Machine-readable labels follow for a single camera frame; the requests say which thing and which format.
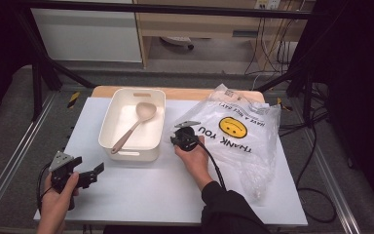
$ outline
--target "white plastic bag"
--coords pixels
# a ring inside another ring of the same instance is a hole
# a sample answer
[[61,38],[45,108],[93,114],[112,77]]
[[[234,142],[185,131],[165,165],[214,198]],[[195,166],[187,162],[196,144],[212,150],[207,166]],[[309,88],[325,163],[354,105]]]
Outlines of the white plastic bag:
[[244,191],[260,199],[274,176],[280,116],[279,105],[249,101],[220,85],[174,125],[201,122],[192,128],[196,135],[205,136],[214,159],[237,169]]

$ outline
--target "ladle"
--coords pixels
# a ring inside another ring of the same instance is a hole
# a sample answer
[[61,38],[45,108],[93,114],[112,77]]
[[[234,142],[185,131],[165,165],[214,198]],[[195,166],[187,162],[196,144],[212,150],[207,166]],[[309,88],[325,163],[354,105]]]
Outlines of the ladle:
[[130,138],[135,128],[144,121],[147,121],[154,117],[157,111],[157,106],[148,102],[140,102],[136,105],[135,112],[138,116],[138,121],[115,143],[111,149],[111,153],[115,154],[121,150],[127,140]]

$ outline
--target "white container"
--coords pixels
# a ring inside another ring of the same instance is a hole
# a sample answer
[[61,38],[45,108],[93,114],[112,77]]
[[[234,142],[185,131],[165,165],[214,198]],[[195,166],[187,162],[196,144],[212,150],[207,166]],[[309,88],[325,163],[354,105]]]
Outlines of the white container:
[[[135,124],[135,107],[140,102],[157,106],[154,117],[138,125],[123,148],[111,153],[114,144]],[[160,154],[166,110],[166,94],[159,90],[125,88],[115,92],[102,123],[98,142],[113,160],[151,162]]]

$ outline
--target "white tabletop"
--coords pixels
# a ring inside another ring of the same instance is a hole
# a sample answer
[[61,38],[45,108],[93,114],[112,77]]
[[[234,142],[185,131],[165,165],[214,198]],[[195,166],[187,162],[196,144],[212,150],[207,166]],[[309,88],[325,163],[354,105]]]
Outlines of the white tabletop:
[[[83,163],[76,167],[78,172],[91,171],[101,162],[105,164],[98,182],[88,189],[80,189],[80,195],[75,197],[75,209],[68,212],[65,220],[99,224],[199,224],[205,205],[201,192],[174,154],[168,134],[163,134],[160,156],[152,163],[124,164],[107,156],[98,143],[98,136],[109,102],[110,98],[104,97],[87,99],[65,148],[65,153],[83,157]],[[164,131],[196,103],[195,100],[167,100]],[[262,201],[256,201],[243,192],[234,169],[225,164],[218,166],[226,187],[243,194],[264,223],[307,225],[280,140],[277,148],[275,178],[268,184]]]

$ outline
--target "smiley face logo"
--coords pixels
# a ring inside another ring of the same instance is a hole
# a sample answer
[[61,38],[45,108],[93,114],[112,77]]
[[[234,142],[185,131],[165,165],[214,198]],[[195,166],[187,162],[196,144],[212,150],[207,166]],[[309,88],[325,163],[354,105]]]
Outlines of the smiley face logo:
[[231,137],[243,138],[247,135],[247,128],[245,125],[232,117],[221,119],[218,123],[218,127],[221,129],[221,131]]

